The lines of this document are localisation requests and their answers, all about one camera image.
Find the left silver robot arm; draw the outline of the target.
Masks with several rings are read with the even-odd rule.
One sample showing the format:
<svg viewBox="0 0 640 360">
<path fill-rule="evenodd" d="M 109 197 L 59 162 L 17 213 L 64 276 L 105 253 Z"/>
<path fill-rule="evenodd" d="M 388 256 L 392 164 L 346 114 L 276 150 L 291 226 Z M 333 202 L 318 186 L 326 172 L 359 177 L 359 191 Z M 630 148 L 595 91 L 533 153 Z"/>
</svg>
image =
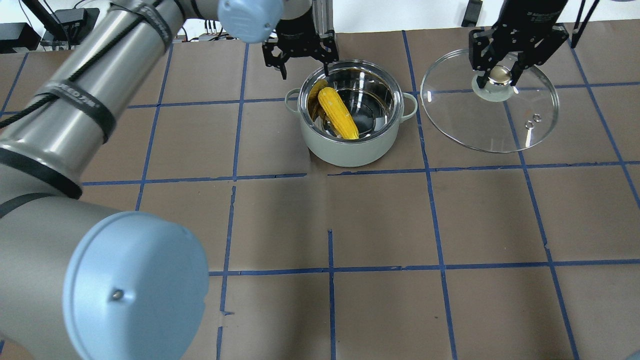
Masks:
<svg viewBox="0 0 640 360">
<path fill-rule="evenodd" d="M 247 44 L 290 25 L 330 35 L 327 0 L 112 0 L 105 18 L 1 134 L 1 338 L 40 360 L 179 360 L 210 285 L 201 242 L 137 210 L 81 200 L 83 182 L 144 174 L 143 141 L 91 165 L 188 19 Z"/>
</svg>

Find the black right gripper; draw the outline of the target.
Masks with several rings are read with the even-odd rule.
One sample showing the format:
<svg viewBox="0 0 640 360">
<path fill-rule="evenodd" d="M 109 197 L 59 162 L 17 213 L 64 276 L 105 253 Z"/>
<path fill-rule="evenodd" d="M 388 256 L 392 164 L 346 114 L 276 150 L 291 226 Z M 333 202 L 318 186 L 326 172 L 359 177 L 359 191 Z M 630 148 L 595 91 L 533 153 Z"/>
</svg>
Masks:
<svg viewBox="0 0 640 360">
<path fill-rule="evenodd" d="M 496 23 L 489 30 L 471 30 L 468 35 L 471 68 L 482 71 L 475 81 L 483 89 L 492 69 L 506 55 L 513 56 L 510 85 L 534 66 L 542 66 L 569 38 L 558 18 L 567 0 L 505 0 Z"/>
</svg>

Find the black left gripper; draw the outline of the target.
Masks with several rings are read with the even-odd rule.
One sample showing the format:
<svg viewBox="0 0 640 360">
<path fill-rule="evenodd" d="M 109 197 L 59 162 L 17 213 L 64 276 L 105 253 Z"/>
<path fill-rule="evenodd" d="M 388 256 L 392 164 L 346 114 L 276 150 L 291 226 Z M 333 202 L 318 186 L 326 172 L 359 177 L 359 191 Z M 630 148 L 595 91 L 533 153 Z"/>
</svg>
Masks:
<svg viewBox="0 0 640 360">
<path fill-rule="evenodd" d="M 314 22 L 313 14 L 302 14 L 293 19 L 281 19 L 275 27 L 277 44 L 262 43 L 262 54 L 265 66 L 274 68 L 281 74 L 282 80 L 288 77 L 286 63 L 289 56 L 315 56 L 322 63 L 325 76 L 329 76 L 331 64 L 339 61 L 338 44 L 334 30 L 320 35 Z M 281 52 L 274 54 L 278 46 Z"/>
</svg>

